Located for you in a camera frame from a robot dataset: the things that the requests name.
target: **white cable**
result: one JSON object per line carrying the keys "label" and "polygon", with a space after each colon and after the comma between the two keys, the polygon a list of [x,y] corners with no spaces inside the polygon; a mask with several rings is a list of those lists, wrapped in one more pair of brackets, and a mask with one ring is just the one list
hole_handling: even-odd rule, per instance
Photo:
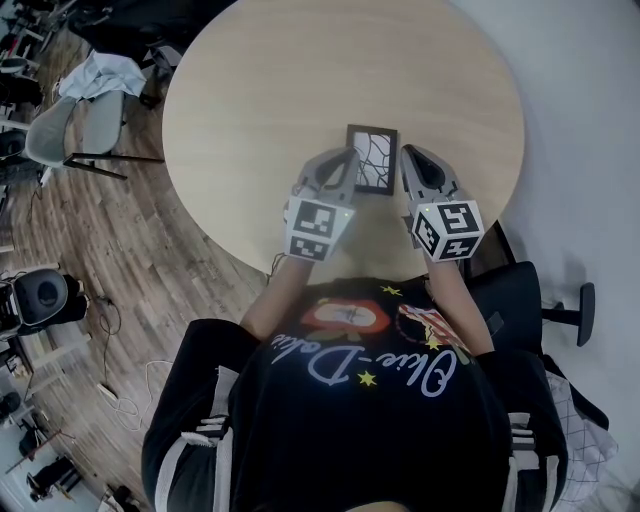
{"label": "white cable", "polygon": [[[142,430],[142,421],[144,420],[144,417],[147,415],[147,413],[149,412],[149,408],[151,407],[151,404],[153,403],[153,395],[151,394],[151,386],[149,385],[149,366],[151,366],[152,364],[168,364],[168,365],[173,365],[173,363],[171,361],[149,361],[145,367],[144,367],[144,378],[145,381],[147,382],[147,393],[149,393],[149,403],[147,404],[147,406],[144,409],[144,412],[142,413],[142,415],[140,414],[140,409],[138,408],[138,406],[136,405],[136,403],[131,400],[130,398],[118,398],[118,400],[116,401],[116,406],[113,406],[113,403],[111,403],[109,400],[107,400],[106,395],[104,393],[100,393],[100,396],[102,396],[102,400],[104,400],[104,403],[106,403],[109,407],[111,407],[111,409],[114,410],[115,415],[116,415],[116,419],[118,420],[118,423],[120,423],[120,425],[125,428],[126,430],[128,430],[129,432],[139,432],[140,430]],[[133,412],[129,412],[126,411],[122,408],[122,404],[124,402],[129,402],[132,406],[134,411]],[[131,418],[138,418],[138,426],[137,427],[129,427],[127,425],[124,424],[124,422],[122,421],[122,418],[119,416],[119,414],[124,414],[125,416],[129,416]]]}

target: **white marker cube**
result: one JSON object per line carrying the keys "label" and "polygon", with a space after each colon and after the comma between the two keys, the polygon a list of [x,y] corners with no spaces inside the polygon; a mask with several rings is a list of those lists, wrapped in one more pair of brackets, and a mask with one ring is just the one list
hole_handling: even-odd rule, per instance
{"label": "white marker cube", "polygon": [[289,197],[285,215],[285,254],[312,261],[326,261],[355,210],[315,199]]}
{"label": "white marker cube", "polygon": [[470,258],[484,226],[475,201],[423,203],[413,212],[411,233],[432,261]]}

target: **forearm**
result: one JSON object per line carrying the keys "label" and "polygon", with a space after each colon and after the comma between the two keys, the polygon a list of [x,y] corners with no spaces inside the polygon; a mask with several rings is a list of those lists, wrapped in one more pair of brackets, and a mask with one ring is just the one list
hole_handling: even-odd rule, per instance
{"label": "forearm", "polygon": [[286,258],[240,325],[260,341],[267,340],[307,286],[313,262]]}
{"label": "forearm", "polygon": [[478,356],[493,351],[493,341],[455,262],[434,263],[425,256],[429,269],[431,293],[438,310],[469,351]]}

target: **yellow star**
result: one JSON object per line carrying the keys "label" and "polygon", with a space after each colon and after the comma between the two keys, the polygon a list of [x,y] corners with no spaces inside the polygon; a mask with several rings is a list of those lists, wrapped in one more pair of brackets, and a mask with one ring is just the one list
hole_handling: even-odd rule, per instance
{"label": "yellow star", "polygon": [[440,350],[438,346],[442,345],[442,343],[434,340],[433,338],[429,338],[429,341],[427,341],[426,345],[429,347],[430,350],[433,350],[434,348],[436,350]]}
{"label": "yellow star", "polygon": [[359,373],[358,377],[360,377],[360,384],[366,384],[369,386],[377,386],[377,384],[373,381],[376,377],[375,375],[371,375],[368,371],[365,370],[364,373]]}
{"label": "yellow star", "polygon": [[391,295],[398,295],[402,297],[400,290],[396,290],[395,288],[391,288],[391,286],[381,286],[383,292],[389,292]]}

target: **table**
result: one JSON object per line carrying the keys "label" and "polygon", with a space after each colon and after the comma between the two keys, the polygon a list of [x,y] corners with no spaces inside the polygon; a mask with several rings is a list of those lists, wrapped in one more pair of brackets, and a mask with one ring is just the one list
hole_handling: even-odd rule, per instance
{"label": "table", "polygon": [[[509,70],[442,0],[242,0],[214,19],[178,66],[163,121],[173,185],[199,226],[263,272],[284,247],[282,208],[305,161],[344,146],[348,124],[399,131],[436,153],[488,228],[511,197],[524,152]],[[312,282],[408,279],[426,271],[393,198],[360,196]]]}

